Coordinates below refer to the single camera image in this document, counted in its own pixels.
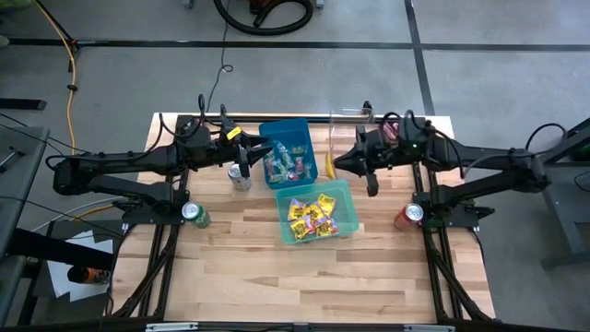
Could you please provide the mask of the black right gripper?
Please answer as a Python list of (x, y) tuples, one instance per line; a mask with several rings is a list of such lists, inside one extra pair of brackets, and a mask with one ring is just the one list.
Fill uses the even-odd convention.
[[(364, 176), (367, 182), (368, 196), (376, 196), (379, 191), (377, 176), (364, 161), (366, 149), (366, 131), (364, 125), (355, 128), (355, 144), (345, 154), (335, 158), (337, 169)], [(392, 169), (407, 165), (408, 158), (399, 147), (399, 124), (379, 124), (368, 133), (368, 166), (371, 169)]]

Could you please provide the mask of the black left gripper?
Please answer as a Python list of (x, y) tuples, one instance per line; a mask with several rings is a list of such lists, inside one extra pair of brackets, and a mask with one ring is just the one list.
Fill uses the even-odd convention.
[(238, 162), (241, 176), (250, 177), (250, 169), (267, 155), (271, 147), (241, 148), (258, 146), (268, 141), (267, 136), (248, 134), (228, 117), (220, 118), (220, 132), (217, 139), (211, 138), (208, 127), (202, 126), (196, 131), (196, 166), (208, 167), (226, 162)]

